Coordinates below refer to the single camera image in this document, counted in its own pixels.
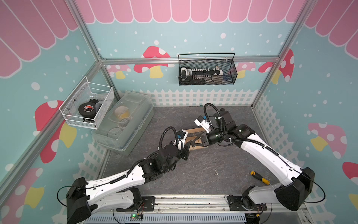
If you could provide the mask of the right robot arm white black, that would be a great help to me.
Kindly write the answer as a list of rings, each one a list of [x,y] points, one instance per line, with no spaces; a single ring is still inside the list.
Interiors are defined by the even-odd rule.
[[[245,210],[254,210],[265,203],[279,203],[290,211],[298,211],[316,185],[315,172],[292,163],[270,147],[261,137],[245,124],[236,125],[230,113],[214,104],[203,106],[204,116],[199,116],[195,124],[205,132],[192,141],[192,146],[208,147],[226,142],[227,146],[236,145],[255,157],[278,179],[277,184],[264,187],[250,186],[241,195]]]

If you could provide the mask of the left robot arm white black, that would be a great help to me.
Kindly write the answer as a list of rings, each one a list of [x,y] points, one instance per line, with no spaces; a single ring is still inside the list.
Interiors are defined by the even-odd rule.
[[[86,181],[76,179],[68,187],[66,207],[68,224],[77,224],[104,206],[106,197],[155,181],[174,170],[176,163],[187,160],[189,145],[185,144],[188,132],[168,127],[161,134],[158,150],[135,162],[128,170],[103,179]]]

